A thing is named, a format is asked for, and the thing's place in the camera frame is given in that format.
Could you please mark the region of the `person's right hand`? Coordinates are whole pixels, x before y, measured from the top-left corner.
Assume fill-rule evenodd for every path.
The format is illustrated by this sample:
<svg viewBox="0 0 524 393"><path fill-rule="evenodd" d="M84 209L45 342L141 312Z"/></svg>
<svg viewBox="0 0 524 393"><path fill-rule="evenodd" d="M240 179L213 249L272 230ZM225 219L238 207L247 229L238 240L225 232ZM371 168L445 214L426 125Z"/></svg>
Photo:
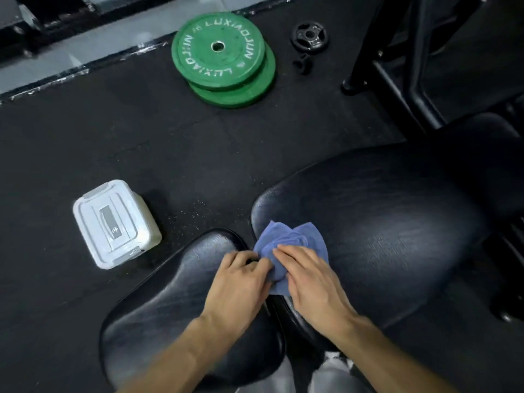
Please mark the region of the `person's right hand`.
<svg viewBox="0 0 524 393"><path fill-rule="evenodd" d="M318 280L318 286L306 288L307 296L301 301L292 299L292 302L295 310L307 323L335 343L346 334L358 314L351 306L334 271L324 259L321 264L322 277Z"/></svg>

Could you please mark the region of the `person's left hand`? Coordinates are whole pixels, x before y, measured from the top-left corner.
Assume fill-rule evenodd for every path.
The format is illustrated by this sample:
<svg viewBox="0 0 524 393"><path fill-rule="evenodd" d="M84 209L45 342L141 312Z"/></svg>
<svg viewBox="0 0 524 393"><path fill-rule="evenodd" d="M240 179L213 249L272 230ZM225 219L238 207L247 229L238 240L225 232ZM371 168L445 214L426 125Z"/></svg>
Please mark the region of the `person's left hand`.
<svg viewBox="0 0 524 393"><path fill-rule="evenodd" d="M217 270L207 294L201 318L231 341L247 330L268 297L272 283L260 284L250 277L250 263L258 261L253 251L238 252L231 266Z"/></svg>

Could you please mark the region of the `person's right forearm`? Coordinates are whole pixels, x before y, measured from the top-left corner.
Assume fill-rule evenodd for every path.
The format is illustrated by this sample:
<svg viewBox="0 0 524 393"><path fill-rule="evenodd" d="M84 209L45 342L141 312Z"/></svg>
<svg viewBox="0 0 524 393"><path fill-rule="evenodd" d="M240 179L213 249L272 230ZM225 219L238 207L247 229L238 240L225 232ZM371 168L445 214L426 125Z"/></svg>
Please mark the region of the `person's right forearm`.
<svg viewBox="0 0 524 393"><path fill-rule="evenodd" d="M459 393L409 356L365 317L346 317L325 336L353 360L377 393Z"/></svg>

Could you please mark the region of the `person's left forearm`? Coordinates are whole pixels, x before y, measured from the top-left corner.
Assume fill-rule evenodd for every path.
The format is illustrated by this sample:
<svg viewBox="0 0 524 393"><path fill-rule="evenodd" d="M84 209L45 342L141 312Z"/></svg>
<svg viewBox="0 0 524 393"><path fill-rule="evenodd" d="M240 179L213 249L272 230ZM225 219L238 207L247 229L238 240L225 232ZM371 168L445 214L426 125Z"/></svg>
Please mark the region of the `person's left forearm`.
<svg viewBox="0 0 524 393"><path fill-rule="evenodd" d="M192 393L211 368L239 340L250 316L206 312L137 377L116 393Z"/></svg>

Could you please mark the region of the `black padded bench seat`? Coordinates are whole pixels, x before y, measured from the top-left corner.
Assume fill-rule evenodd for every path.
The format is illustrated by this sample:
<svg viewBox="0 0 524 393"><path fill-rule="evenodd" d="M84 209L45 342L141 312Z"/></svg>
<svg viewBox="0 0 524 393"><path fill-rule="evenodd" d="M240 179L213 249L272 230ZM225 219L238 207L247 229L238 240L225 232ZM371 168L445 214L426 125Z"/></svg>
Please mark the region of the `black padded bench seat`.
<svg viewBox="0 0 524 393"><path fill-rule="evenodd" d="M246 249L245 241L231 230L206 231L116 304L102 324L99 340L102 369L114 389L147 369L200 315L223 256ZM281 325L264 306L195 393L233 393L271 376L284 359Z"/></svg>

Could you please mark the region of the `black padded bench backrest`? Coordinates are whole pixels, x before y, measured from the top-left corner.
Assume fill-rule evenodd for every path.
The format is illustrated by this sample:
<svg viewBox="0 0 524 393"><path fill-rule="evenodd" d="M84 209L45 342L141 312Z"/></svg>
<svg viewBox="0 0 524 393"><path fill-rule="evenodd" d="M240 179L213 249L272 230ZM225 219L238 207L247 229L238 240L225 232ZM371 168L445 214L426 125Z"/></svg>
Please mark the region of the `black padded bench backrest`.
<svg viewBox="0 0 524 393"><path fill-rule="evenodd" d="M270 221L311 222L352 306L386 328L425 304L473 250L524 215L524 137L482 112L425 139L351 150L311 165L254 203Z"/></svg>

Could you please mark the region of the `white lidded plastic box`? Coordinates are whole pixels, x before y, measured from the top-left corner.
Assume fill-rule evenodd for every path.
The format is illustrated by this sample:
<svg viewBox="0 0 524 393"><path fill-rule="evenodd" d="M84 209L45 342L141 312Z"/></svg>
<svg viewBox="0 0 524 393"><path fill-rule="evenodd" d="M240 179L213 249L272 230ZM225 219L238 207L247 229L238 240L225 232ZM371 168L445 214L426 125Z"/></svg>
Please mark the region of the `white lidded plastic box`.
<svg viewBox="0 0 524 393"><path fill-rule="evenodd" d="M123 180L111 180L78 198L72 207L77 226L96 266L113 269L162 240L144 199Z"/></svg>

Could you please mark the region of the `person's light trousers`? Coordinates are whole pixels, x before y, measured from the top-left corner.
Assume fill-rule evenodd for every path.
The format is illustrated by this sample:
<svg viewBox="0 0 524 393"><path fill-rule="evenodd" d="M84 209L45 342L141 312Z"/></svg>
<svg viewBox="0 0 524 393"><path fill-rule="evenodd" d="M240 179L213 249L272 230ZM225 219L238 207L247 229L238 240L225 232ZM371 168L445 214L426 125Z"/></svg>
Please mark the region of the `person's light trousers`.
<svg viewBox="0 0 524 393"><path fill-rule="evenodd" d="M312 373L306 393L374 393L352 374L354 362L340 352L325 352L324 361ZM297 393L291 362L285 357L271 376L240 387L235 393Z"/></svg>

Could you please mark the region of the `green weight plate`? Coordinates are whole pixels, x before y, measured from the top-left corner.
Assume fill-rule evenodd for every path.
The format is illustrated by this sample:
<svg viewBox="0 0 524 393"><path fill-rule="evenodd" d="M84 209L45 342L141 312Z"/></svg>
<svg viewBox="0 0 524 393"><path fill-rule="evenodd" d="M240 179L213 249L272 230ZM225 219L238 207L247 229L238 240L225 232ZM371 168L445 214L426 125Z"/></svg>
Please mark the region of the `green weight plate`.
<svg viewBox="0 0 524 393"><path fill-rule="evenodd" d="M263 65L265 39L249 19L232 12L201 14L175 34L171 57L180 74L206 90L248 82Z"/></svg>
<svg viewBox="0 0 524 393"><path fill-rule="evenodd" d="M206 90L188 82L192 91L208 104L225 109L237 109L256 103L268 92L276 76L276 58L268 43L265 43L264 61L245 83L225 91Z"/></svg>

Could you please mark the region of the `black barbell collar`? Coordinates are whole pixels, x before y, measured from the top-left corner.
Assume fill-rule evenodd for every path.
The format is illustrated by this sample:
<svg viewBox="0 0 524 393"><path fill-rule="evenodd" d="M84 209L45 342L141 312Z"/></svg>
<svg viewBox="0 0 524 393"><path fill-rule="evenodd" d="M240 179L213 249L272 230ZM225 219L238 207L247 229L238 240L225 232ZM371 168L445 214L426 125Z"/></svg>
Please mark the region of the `black barbell collar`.
<svg viewBox="0 0 524 393"><path fill-rule="evenodd" d="M310 74L312 70L312 58L307 53L302 53L292 62L294 70L301 76Z"/></svg>

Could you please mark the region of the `small black weight plate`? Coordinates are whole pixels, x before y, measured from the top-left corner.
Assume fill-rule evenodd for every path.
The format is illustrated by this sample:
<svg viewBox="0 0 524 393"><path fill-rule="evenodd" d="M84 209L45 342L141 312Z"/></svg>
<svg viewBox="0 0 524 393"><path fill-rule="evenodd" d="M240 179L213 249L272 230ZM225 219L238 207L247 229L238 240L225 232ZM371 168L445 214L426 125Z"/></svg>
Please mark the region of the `small black weight plate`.
<svg viewBox="0 0 524 393"><path fill-rule="evenodd" d="M298 23L292 29L290 41L298 52L315 55L329 46L330 37L322 24L308 20Z"/></svg>

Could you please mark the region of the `black equipment base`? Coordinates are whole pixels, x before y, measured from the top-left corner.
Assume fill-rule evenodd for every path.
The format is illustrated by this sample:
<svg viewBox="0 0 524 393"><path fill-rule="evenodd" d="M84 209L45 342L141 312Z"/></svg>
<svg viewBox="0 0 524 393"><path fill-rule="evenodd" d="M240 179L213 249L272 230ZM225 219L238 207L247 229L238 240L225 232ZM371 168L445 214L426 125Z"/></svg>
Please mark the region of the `black equipment base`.
<svg viewBox="0 0 524 393"><path fill-rule="evenodd" d="M176 0L0 0L0 66ZM202 4L223 0L198 0Z"/></svg>

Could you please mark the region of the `black metal rack frame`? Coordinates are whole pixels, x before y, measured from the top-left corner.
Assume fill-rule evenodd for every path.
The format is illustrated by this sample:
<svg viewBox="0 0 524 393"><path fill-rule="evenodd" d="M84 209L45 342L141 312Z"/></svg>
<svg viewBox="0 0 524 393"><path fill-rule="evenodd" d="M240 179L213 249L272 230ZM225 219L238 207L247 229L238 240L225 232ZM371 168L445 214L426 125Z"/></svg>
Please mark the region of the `black metal rack frame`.
<svg viewBox="0 0 524 393"><path fill-rule="evenodd" d="M407 137L480 112L524 136L524 0L383 0L341 89Z"/></svg>

